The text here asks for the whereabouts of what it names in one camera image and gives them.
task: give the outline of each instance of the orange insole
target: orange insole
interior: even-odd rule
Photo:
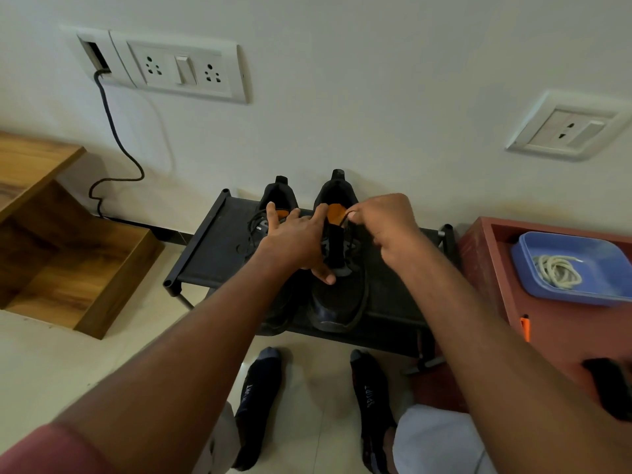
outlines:
[[[335,224],[336,226],[340,226],[340,223],[343,222],[344,213],[347,211],[347,208],[342,206],[341,204],[335,203],[333,205],[329,205],[329,209],[327,211],[327,220],[331,224]]]

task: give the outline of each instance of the coiled white shoelace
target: coiled white shoelace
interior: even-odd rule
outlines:
[[[583,263],[572,256],[533,256],[533,263],[540,277],[560,289],[573,289],[574,286],[581,284],[581,275],[570,261]]]

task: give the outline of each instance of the person's left arm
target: person's left arm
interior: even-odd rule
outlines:
[[[320,238],[327,206],[298,209],[212,296],[55,419],[96,447],[117,471],[190,472],[233,386],[266,309],[300,268],[330,284]]]

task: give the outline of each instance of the orange pen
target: orange pen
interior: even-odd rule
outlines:
[[[520,318],[520,324],[522,325],[522,333],[525,335],[525,341],[531,342],[531,321],[529,321],[528,314]]]

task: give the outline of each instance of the wall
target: wall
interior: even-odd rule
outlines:
[[[632,99],[632,0],[2,0],[0,128],[84,144],[63,182],[85,198],[133,175],[57,25],[234,39],[247,106],[108,87],[146,167],[110,215],[193,232],[222,188],[276,174],[310,206],[331,170],[358,197],[402,191],[418,222],[497,215],[632,234],[632,129],[579,164],[503,147],[546,88]]]

